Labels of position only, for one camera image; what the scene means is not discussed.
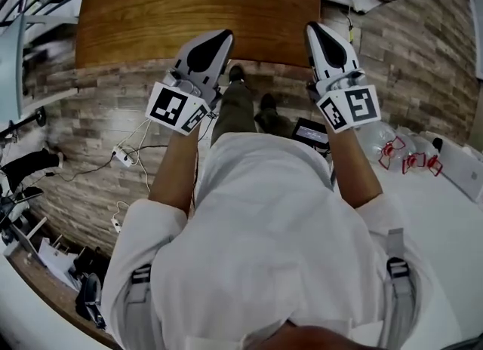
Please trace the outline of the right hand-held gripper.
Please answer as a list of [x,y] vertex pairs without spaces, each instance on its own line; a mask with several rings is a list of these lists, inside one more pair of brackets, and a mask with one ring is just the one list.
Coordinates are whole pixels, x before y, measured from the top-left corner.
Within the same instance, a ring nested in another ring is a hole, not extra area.
[[309,97],[333,132],[380,120],[376,88],[359,68],[354,47],[322,23],[305,28],[309,65],[317,82],[308,83]]

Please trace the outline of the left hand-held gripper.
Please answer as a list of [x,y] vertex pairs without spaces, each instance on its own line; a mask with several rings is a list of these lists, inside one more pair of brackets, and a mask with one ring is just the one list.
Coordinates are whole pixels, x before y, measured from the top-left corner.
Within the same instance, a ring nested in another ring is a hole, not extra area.
[[228,29],[205,32],[185,43],[175,57],[175,68],[186,75],[198,73],[199,87],[170,70],[162,82],[153,85],[146,107],[146,118],[184,136],[190,135],[214,109],[221,97],[220,86],[214,84],[226,65],[233,45]]

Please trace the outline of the person's right forearm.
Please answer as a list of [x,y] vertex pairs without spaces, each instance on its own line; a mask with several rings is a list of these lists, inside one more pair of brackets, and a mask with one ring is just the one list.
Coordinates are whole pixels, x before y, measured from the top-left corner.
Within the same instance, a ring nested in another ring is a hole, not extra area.
[[383,194],[380,181],[353,129],[338,134],[328,127],[328,141],[342,199],[357,209]]

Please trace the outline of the person's left forearm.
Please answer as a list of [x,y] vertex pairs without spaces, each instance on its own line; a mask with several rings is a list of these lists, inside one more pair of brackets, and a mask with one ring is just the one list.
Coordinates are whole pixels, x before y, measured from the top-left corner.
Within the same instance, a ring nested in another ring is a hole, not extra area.
[[173,133],[155,175],[148,199],[189,215],[195,179],[199,127],[190,135]]

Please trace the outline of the person's left leg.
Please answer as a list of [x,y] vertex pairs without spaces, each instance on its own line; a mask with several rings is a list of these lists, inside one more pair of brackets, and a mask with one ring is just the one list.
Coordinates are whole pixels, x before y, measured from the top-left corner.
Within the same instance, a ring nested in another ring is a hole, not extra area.
[[256,133],[253,94],[245,84],[245,72],[240,65],[229,71],[229,86],[220,105],[220,113],[211,135],[211,145],[227,133]]

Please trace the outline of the person's leg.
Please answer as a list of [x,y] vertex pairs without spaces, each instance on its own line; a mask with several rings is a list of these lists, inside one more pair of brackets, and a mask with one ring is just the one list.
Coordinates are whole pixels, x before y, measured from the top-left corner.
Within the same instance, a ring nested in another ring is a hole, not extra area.
[[0,189],[2,196],[15,193],[23,180],[38,172],[49,168],[62,168],[66,156],[58,148],[53,150],[42,148],[20,158],[8,162],[0,167]]
[[211,145],[227,133],[256,133],[253,94],[245,84],[245,72],[240,65],[229,71],[229,86],[220,105],[220,113],[211,135]]
[[292,137],[295,125],[289,118],[278,113],[275,98],[271,94],[262,96],[254,120],[265,134],[288,139]]

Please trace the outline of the wooden table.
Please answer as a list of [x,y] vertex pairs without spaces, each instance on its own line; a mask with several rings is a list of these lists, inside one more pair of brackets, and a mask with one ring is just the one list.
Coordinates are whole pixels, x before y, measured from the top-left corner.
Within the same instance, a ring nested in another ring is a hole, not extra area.
[[203,32],[230,29],[232,57],[306,66],[303,30],[321,0],[82,0],[78,68],[169,59]]

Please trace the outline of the black tablet device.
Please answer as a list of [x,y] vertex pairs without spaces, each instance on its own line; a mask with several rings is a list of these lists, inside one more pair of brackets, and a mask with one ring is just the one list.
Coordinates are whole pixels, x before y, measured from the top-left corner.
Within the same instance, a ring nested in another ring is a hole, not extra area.
[[319,153],[330,151],[326,128],[318,122],[299,118],[295,124],[291,139],[304,143]]

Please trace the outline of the person's right leg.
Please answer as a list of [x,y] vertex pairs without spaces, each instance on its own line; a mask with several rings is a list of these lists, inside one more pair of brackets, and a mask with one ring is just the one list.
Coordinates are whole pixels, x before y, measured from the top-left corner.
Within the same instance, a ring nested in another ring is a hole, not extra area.
[[275,98],[271,94],[262,96],[254,120],[265,134],[288,139],[292,137],[295,125],[289,118],[278,113]]

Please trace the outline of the clear plastic bag red print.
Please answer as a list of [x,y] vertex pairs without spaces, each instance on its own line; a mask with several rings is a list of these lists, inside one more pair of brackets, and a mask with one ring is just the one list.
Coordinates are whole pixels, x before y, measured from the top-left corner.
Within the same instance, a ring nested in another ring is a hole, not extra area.
[[369,161],[387,171],[405,175],[428,170],[435,177],[443,171],[439,150],[406,127],[394,129],[378,121],[360,127],[356,136]]

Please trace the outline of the white power strip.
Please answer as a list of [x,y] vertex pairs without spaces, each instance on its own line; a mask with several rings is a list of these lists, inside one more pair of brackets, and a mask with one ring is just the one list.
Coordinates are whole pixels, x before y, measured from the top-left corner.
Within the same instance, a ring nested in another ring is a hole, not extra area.
[[112,150],[112,155],[125,167],[132,167],[138,164],[138,154],[130,146],[115,146]]

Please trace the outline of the black round stand base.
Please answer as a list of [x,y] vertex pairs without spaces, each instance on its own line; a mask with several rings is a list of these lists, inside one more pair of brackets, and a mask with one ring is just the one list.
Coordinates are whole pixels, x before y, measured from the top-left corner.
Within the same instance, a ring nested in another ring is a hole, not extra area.
[[35,110],[35,112],[25,119],[13,123],[12,121],[9,121],[8,127],[0,131],[0,141],[3,141],[4,139],[7,138],[7,136],[14,134],[17,130],[19,130],[22,126],[29,124],[31,122],[35,121],[38,126],[44,127],[46,125],[47,121],[47,116],[45,112],[45,108],[42,106],[39,109]]

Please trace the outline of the white box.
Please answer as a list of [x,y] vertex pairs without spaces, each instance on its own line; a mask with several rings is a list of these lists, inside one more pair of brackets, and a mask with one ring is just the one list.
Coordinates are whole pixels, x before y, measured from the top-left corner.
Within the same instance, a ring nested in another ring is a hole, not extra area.
[[460,146],[442,138],[438,159],[443,165],[443,175],[470,200],[483,207],[483,154],[471,146]]

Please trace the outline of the white charger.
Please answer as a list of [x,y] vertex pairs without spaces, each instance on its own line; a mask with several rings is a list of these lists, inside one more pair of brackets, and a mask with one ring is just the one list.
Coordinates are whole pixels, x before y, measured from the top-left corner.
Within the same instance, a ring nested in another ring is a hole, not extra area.
[[120,231],[122,230],[122,223],[119,221],[118,215],[121,213],[122,208],[127,210],[129,208],[129,204],[126,203],[125,201],[117,201],[115,205],[116,205],[116,212],[111,217],[111,223],[112,223],[112,226],[114,227],[114,230],[119,234]]

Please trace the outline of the person's white shirt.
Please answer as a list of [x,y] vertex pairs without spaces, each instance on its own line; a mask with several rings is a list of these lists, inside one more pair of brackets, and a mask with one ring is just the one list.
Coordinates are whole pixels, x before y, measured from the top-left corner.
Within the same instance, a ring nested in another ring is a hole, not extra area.
[[401,350],[440,348],[434,271],[391,195],[354,209],[301,143],[224,134],[192,218],[148,199],[128,209],[101,312],[124,350],[242,350],[287,322]]

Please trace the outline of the light blue table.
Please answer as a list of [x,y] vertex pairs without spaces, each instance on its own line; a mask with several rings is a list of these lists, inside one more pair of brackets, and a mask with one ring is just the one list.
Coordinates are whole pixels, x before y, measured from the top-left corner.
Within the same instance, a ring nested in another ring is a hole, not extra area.
[[21,116],[24,34],[25,18],[21,14],[0,35],[0,123]]

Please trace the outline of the black pouch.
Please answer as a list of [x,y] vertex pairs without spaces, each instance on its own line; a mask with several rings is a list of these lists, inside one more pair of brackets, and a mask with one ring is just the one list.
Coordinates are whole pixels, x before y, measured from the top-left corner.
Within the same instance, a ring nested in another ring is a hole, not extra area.
[[99,330],[106,329],[100,312],[101,283],[95,273],[83,274],[82,286],[75,299],[75,311],[87,321],[92,321]]

